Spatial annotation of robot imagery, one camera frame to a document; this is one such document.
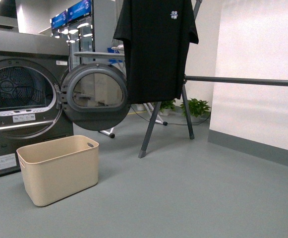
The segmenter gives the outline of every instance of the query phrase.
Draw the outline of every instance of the t-shirt logo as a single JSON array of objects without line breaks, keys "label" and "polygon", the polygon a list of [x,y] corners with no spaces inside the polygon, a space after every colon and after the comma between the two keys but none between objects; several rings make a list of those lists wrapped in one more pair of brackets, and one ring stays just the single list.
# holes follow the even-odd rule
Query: t-shirt logo
[{"label": "t-shirt logo", "polygon": [[178,12],[177,11],[172,11],[172,13],[170,14],[170,16],[172,16],[172,19],[176,20],[178,17]]}]

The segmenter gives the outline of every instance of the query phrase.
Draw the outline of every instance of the green plant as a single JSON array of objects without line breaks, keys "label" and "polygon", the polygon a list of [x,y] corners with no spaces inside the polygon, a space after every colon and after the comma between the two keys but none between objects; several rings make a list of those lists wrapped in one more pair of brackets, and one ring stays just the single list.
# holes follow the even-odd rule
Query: green plant
[{"label": "green plant", "polygon": [[162,113],[164,112],[164,109],[170,109],[170,110],[174,111],[175,110],[174,103],[175,103],[175,100],[162,101],[160,108],[159,108],[159,111]]},{"label": "green plant", "polygon": [[[195,98],[188,100],[190,115],[195,116],[195,117],[202,116],[204,114],[208,115],[210,113],[210,108],[211,108],[208,105],[208,103],[209,102],[207,101],[197,100]],[[180,107],[182,109],[182,114],[186,116],[184,104],[181,103]]]}]

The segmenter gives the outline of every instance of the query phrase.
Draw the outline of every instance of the power cord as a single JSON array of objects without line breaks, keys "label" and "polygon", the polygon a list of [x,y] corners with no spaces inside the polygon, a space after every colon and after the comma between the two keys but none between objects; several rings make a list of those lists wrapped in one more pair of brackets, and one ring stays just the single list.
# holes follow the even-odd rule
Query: power cord
[{"label": "power cord", "polygon": [[[133,109],[133,111],[136,113],[136,115],[138,115],[140,118],[144,119],[145,121],[149,122],[149,120],[143,118],[140,114],[138,114],[135,109],[133,108],[133,106],[131,106],[131,108]],[[211,116],[211,112],[209,113],[209,116],[202,122],[200,123],[196,123],[196,124],[193,124],[192,125],[201,125],[202,123],[206,122]],[[168,123],[168,125],[185,125],[185,126],[188,126],[188,124],[178,124],[178,123]]]}]

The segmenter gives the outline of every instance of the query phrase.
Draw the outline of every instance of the basket handle hole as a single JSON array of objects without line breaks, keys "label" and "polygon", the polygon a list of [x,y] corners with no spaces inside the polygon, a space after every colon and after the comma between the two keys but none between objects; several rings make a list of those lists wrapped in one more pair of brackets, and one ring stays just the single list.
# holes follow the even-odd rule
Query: basket handle hole
[{"label": "basket handle hole", "polygon": [[24,163],[20,160],[20,164],[22,165],[22,167],[25,167]]}]

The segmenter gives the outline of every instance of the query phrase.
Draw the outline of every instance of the wall baseboard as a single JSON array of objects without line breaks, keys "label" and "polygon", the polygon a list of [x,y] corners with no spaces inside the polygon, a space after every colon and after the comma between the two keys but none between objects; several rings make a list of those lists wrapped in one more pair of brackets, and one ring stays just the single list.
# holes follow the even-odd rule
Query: wall baseboard
[{"label": "wall baseboard", "polygon": [[209,130],[208,142],[288,166],[288,150]]}]

